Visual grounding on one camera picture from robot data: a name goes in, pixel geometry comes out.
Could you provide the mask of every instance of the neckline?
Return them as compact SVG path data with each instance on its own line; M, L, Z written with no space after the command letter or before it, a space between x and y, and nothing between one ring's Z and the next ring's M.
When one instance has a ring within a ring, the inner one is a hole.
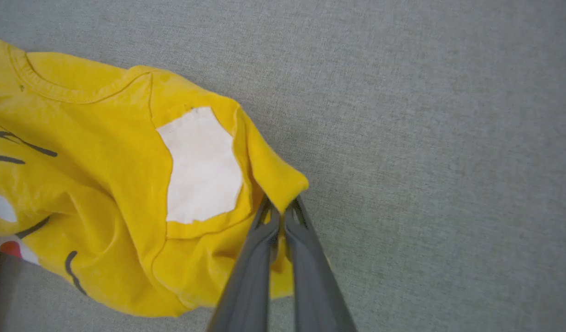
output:
M136 78L150 71L146 66L137 65L126 70L121 77L111 84L101 88L93 90L70 89L39 76L31 66L27 53L24 50L16 48L11 44L6 44L6 46L9 59L11 59L15 72L21 80L41 96L68 103L94 103L100 101L123 90Z

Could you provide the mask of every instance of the yellow shirt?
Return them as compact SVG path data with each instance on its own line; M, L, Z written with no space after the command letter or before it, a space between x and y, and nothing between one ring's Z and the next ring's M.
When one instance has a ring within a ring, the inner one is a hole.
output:
M149 317L215 305L264 193L283 211L306 188L232 99L0 41L0 248L94 300ZM271 295L290 292L281 254Z

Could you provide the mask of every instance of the metal tongs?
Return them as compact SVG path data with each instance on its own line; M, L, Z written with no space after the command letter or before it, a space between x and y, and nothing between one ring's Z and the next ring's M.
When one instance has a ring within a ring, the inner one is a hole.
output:
M271 218L265 223L268 212ZM293 264L296 332L357 332L299 196L283 219L264 197L208 332L268 330L269 266L277 256L281 229L287 236L287 258Z

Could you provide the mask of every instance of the gray cloth background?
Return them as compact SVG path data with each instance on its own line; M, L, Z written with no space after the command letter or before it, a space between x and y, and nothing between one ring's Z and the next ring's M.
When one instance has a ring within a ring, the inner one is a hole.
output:
M26 51L239 101L304 172L362 332L566 332L566 0L0 0ZM0 258L0 332L203 331ZM271 330L293 330L292 301Z

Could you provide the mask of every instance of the black line print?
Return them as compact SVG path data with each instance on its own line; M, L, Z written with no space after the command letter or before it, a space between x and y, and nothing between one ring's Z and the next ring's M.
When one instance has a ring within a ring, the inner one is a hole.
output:
M14 137L14 138L18 139L19 141L21 141L21 143L23 143L27 147L30 147L31 149L34 149L35 151L37 151L39 153L49 155L49 157L57 157L58 156L58 153L51 151L51 150L48 150L48 149L44 149L42 147L38 147L37 145L31 144L29 142L26 142L22 138L19 138L15 134L6 130L6 128L4 128L3 126L0 125L0 127L4 130L4 131L0 131L0 138L6 139L6 140L14 142L14 143L17 143L16 141L9 138L9 137ZM11 162L13 164L24 164L23 160L18 160L16 158L5 157L5 156L0 156L0 161Z
M0 161L5 161L5 162L12 162L13 164L20 164L23 165L24 161L17 159L17 158L11 158L11 157L7 157L4 155L0 155Z
M78 252L76 252L76 250L74 250L73 252L70 252L70 254L68 254L68 258L66 258L66 273L68 273L68 275L70 275L70 277L72 277L72 281L74 281L74 286L83 294L87 294L84 290L83 287L80 285L80 281L78 280L78 278L74 275L74 273L72 273L72 267L70 266L70 263L72 263L72 259L74 259L76 257L76 254L78 254Z
M16 236L19 237L19 239L24 238L25 236L35 232L36 230L40 229L41 227L43 227L45 224L47 224L47 222L49 221L49 217L39 221L38 223L36 223L35 225L33 225L32 227L24 230L24 231L20 231L19 233L16 233Z

